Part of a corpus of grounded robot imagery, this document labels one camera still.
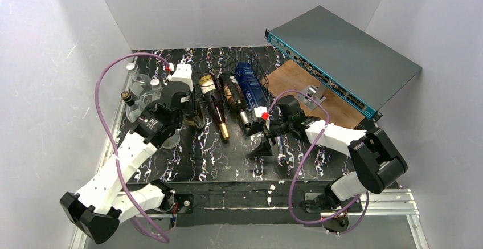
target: wine bottle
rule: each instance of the wine bottle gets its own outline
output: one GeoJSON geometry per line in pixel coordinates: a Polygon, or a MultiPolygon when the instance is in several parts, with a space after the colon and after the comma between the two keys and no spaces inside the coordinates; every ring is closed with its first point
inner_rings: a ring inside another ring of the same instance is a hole
{"type": "Polygon", "coordinates": [[[226,126],[223,100],[211,75],[205,75],[199,79],[199,86],[206,100],[208,111],[210,111],[213,121],[219,126],[224,140],[230,138],[230,133],[226,126]]]}
{"type": "Polygon", "coordinates": [[[196,113],[194,115],[185,116],[185,124],[194,126],[197,130],[200,130],[206,126],[203,112],[198,101],[196,101],[196,113]]]}
{"type": "Polygon", "coordinates": [[[242,95],[241,89],[238,87],[238,82],[236,82],[235,77],[231,75],[231,72],[224,71],[220,74],[218,80],[220,82],[220,87],[223,88],[223,93],[227,99],[228,105],[238,113],[243,127],[249,128],[252,123],[246,112],[247,102],[242,95]]]}
{"type": "Polygon", "coordinates": [[[147,103],[143,101],[142,96],[151,91],[151,79],[148,75],[139,73],[139,68],[134,63],[128,63],[126,69],[128,69],[131,78],[130,90],[132,94],[137,100],[144,103],[144,106],[147,105],[147,103]]]}

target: blue bottle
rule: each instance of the blue bottle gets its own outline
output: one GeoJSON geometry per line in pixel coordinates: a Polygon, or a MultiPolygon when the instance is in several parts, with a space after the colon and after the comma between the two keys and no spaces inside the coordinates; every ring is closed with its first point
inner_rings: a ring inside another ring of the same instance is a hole
{"type": "Polygon", "coordinates": [[[247,100],[247,109],[251,111],[260,106],[268,108],[268,100],[250,63],[238,63],[235,68],[235,73],[236,81],[240,85],[241,92],[247,100]]]}

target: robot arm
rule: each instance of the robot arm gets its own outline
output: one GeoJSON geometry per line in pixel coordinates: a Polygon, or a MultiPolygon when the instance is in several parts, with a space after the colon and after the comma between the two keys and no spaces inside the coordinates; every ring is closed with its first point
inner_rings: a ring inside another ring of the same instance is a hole
{"type": "MultiPolygon", "coordinates": [[[[281,117],[266,123],[254,123],[247,135],[263,132],[260,145],[252,152],[254,156],[271,156],[269,140],[290,133],[293,137],[313,143],[325,126],[325,121],[305,116],[295,97],[289,95],[278,100],[281,117]]],[[[331,183],[324,194],[310,202],[313,206],[335,209],[341,203],[358,194],[370,191],[381,193],[407,171],[407,164],[394,144],[380,128],[352,130],[329,124],[317,145],[332,148],[351,157],[354,172],[331,183]]]]}
{"type": "MultiPolygon", "coordinates": [[[[185,68],[180,71],[183,73],[178,76],[191,81],[191,68],[189,72],[185,68]]],[[[128,197],[120,194],[116,159],[120,162],[123,178],[130,179],[137,168],[182,126],[185,116],[198,115],[195,93],[188,80],[172,80],[161,91],[159,100],[147,105],[133,124],[118,148],[119,156],[113,155],[76,193],[66,192],[60,199],[70,221],[97,244],[109,239],[120,223],[139,214],[128,197]]],[[[143,210],[168,209],[173,204],[174,191],[161,181],[154,181],[131,195],[143,210]]]]}

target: black marble surface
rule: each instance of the black marble surface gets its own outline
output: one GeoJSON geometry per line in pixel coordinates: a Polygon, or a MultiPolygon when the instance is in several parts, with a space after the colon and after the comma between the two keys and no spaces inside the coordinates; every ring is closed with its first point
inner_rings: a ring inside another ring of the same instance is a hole
{"type": "MultiPolygon", "coordinates": [[[[176,50],[149,50],[163,56],[169,62],[178,64],[184,60],[187,64],[206,60],[203,70],[194,64],[194,72],[224,70],[228,54],[242,48],[196,48],[176,50]]],[[[260,65],[268,74],[285,63],[287,58],[273,47],[254,47],[260,65]]],[[[166,82],[166,73],[161,63],[151,58],[137,58],[136,64],[142,73],[157,77],[166,82]]],[[[142,164],[130,182],[150,182],[161,179],[166,182],[181,181],[277,181],[292,179],[299,161],[309,144],[301,143],[290,135],[284,136],[284,145],[289,164],[277,163],[278,150],[272,148],[274,157],[249,157],[247,154],[255,148],[260,134],[246,138],[243,135],[236,114],[225,105],[227,125],[231,138],[224,142],[218,127],[212,123],[204,110],[207,125],[204,130],[195,131],[190,126],[183,126],[181,143],[171,150],[160,149],[142,164]]],[[[118,144],[129,130],[130,122],[124,117],[118,134],[118,144]]],[[[353,170],[350,159],[334,150],[324,147],[315,148],[306,161],[299,179],[338,178],[353,170]]]]}

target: white wall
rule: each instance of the white wall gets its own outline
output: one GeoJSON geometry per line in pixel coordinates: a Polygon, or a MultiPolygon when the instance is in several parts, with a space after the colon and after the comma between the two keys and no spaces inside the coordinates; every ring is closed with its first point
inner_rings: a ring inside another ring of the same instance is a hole
{"type": "Polygon", "coordinates": [[[483,0],[382,0],[367,32],[423,72],[382,109],[431,248],[481,248],[483,0]]]}
{"type": "Polygon", "coordinates": [[[266,46],[272,29],[322,5],[365,29],[380,0],[105,0],[133,50],[266,46]]]}
{"type": "MultiPolygon", "coordinates": [[[[97,75],[130,51],[104,0],[0,0],[0,248],[68,248],[59,205],[95,173],[97,75]]],[[[111,123],[126,72],[107,75],[111,123]]]]}

